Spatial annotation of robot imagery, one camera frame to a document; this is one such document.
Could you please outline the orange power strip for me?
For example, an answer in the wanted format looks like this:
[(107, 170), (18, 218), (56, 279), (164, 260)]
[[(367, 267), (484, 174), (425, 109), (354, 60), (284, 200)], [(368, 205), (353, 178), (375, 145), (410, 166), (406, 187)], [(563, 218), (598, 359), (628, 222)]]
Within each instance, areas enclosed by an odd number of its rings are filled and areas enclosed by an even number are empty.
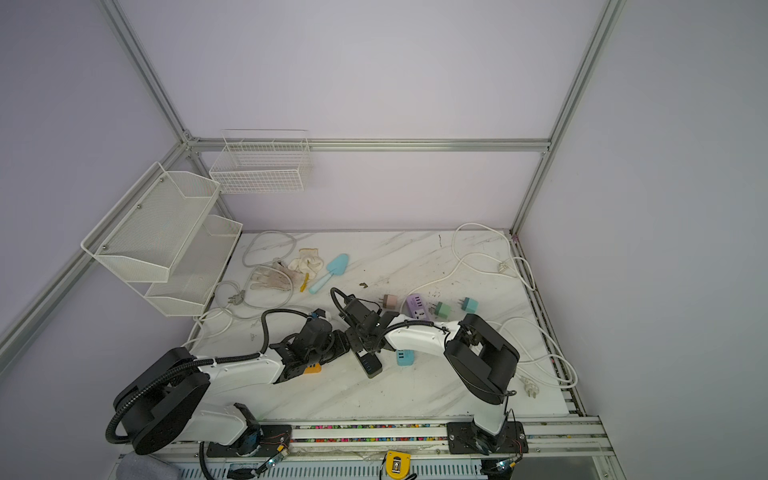
[(320, 373), (321, 371), (322, 371), (322, 366), (320, 364), (316, 363), (316, 364), (307, 366), (305, 368), (305, 370), (304, 370), (304, 374), (305, 375), (317, 374), (317, 373)]

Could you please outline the pink plug adapter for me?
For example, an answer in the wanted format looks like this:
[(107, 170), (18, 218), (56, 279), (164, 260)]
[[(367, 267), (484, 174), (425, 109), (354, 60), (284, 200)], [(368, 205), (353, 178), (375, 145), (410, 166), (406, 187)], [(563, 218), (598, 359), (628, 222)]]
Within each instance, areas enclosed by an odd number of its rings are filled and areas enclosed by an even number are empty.
[(384, 294), (382, 297), (382, 306), (388, 310), (396, 310), (399, 305), (399, 298), (393, 294)]

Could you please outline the purple power strip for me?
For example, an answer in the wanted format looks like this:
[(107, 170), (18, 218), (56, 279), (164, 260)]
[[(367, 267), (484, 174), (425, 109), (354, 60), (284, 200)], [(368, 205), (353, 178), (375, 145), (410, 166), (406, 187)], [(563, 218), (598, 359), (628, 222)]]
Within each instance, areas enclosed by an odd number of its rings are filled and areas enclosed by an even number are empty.
[(409, 317), (415, 320), (430, 321), (429, 308), (420, 294), (410, 294), (406, 298), (406, 308)]

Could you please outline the teal power strip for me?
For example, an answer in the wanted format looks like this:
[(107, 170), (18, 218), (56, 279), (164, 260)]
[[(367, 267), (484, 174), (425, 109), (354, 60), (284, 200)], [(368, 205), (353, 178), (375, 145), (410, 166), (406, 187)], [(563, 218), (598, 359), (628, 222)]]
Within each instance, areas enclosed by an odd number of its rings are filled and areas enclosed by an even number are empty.
[(413, 350), (397, 350), (395, 354), (398, 366), (406, 367), (414, 364), (415, 352)]

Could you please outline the green plug adapter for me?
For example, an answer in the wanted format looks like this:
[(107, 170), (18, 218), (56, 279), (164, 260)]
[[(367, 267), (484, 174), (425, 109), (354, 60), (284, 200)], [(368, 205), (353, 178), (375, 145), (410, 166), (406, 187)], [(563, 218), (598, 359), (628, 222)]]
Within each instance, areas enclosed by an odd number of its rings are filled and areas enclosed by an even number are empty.
[(447, 303), (437, 302), (433, 306), (433, 313), (439, 319), (447, 320), (450, 317), (451, 312), (452, 312), (452, 307)]

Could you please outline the teal plug adapter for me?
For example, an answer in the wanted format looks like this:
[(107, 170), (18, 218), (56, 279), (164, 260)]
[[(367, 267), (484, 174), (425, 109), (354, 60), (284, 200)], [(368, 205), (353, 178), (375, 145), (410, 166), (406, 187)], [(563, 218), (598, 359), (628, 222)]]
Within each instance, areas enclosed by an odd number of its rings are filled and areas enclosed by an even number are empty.
[(464, 312), (468, 314), (476, 314), (479, 307), (479, 302), (471, 297), (465, 297), (461, 300), (460, 307)]

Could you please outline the black power strip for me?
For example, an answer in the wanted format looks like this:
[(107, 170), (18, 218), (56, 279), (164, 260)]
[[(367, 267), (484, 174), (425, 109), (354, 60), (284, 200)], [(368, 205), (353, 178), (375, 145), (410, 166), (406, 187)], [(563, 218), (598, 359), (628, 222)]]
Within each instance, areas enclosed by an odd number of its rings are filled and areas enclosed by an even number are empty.
[(355, 357), (369, 379), (376, 377), (383, 371), (383, 365), (375, 353), (356, 352)]

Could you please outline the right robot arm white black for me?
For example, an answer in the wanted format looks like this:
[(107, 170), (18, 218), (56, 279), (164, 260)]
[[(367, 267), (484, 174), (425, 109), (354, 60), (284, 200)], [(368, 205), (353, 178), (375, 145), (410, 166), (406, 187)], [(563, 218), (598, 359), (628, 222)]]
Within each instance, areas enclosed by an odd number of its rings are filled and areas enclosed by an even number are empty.
[(476, 314), (460, 321), (414, 319), (394, 311), (374, 311), (368, 302), (340, 289), (330, 296), (345, 334), (368, 377), (381, 373), (377, 354), (383, 350), (412, 350), (444, 357), (467, 390), (485, 403), (473, 414), (472, 430), (478, 441), (502, 441), (508, 425), (508, 400), (516, 394), (509, 384), (516, 374), (520, 353)]

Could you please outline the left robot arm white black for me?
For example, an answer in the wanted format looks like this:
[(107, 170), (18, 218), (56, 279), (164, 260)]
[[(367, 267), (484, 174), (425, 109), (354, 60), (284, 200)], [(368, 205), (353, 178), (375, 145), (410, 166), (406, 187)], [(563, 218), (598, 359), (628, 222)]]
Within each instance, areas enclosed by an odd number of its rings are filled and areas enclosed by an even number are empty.
[(259, 323), (262, 343), (253, 353), (202, 357), (186, 347), (167, 351), (115, 398), (106, 441), (129, 444), (138, 455), (177, 441), (217, 444), (237, 456), (278, 445), (244, 401), (227, 400), (225, 393), (285, 383), (345, 355), (350, 342), (322, 309), (306, 314), (272, 308)]

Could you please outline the light blue brush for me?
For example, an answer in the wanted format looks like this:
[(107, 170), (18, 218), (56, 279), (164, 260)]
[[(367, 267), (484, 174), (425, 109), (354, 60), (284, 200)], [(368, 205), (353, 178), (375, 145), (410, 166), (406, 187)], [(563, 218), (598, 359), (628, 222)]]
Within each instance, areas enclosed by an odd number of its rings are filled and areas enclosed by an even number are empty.
[(344, 253), (338, 255), (326, 265), (326, 273), (312, 284), (312, 286), (309, 288), (309, 293), (318, 293), (334, 276), (343, 275), (347, 269), (348, 264), (348, 254)]

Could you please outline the beige power strip bundle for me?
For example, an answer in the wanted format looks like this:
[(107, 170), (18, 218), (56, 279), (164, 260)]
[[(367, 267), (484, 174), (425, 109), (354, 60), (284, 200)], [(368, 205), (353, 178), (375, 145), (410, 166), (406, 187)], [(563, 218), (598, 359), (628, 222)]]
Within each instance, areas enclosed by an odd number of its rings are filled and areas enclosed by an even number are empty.
[(303, 292), (324, 266), (325, 262), (317, 249), (300, 249), (298, 255), (288, 262), (275, 259), (271, 264), (255, 266), (249, 289), (292, 291), (299, 288)]

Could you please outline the yellow tape measure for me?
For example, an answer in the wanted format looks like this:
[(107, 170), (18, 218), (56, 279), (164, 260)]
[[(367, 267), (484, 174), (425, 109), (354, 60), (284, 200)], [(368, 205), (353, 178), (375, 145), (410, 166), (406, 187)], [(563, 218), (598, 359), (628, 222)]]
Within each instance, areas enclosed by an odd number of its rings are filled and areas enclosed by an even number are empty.
[(409, 479), (412, 476), (411, 455), (405, 452), (389, 450), (384, 457), (380, 473), (381, 479)]

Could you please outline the white mesh two-tier shelf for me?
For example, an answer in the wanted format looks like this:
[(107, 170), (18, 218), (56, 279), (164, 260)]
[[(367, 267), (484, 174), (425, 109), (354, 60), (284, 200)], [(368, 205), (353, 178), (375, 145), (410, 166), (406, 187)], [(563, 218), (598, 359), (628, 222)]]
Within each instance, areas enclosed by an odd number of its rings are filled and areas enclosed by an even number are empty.
[(153, 164), (81, 249), (166, 317), (202, 315), (242, 224), (213, 213), (221, 185)]

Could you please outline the grey cloth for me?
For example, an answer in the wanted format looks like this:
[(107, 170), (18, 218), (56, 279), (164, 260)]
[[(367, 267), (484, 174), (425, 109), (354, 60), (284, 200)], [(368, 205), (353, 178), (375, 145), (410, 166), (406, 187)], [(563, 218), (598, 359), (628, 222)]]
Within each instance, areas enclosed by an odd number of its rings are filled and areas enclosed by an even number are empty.
[(151, 455), (129, 453), (117, 466), (117, 480), (179, 480), (180, 470)]

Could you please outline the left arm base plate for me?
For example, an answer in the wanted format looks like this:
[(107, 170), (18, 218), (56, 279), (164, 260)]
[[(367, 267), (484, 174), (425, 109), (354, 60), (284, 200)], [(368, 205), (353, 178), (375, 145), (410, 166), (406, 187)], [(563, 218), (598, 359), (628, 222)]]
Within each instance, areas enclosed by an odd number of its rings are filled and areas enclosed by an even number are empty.
[(288, 447), (291, 436), (289, 424), (251, 426), (231, 445), (208, 443), (205, 453), (209, 458), (268, 458), (275, 455), (279, 447)]

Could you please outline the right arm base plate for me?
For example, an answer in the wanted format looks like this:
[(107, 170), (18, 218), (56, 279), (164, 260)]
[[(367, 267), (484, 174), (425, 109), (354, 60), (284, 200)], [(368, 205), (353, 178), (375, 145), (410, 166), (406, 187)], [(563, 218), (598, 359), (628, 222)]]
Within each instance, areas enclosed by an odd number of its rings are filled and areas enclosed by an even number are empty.
[(519, 454), (529, 452), (523, 424), (506, 421), (499, 433), (492, 435), (473, 422), (450, 422), (446, 425), (451, 454)]

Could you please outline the aluminium rail base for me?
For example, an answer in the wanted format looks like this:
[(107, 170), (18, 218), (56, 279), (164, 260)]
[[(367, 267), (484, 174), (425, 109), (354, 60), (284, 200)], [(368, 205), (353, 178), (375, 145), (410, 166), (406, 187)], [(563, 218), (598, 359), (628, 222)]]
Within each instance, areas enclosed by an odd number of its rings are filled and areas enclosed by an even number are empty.
[(389, 450), (411, 455), (415, 479), (623, 479), (614, 448), (595, 417), (524, 420), (529, 452), (451, 454), (447, 420), (292, 424), (288, 447), (268, 458), (209, 458), (181, 442), (153, 457), (180, 479), (381, 479)]

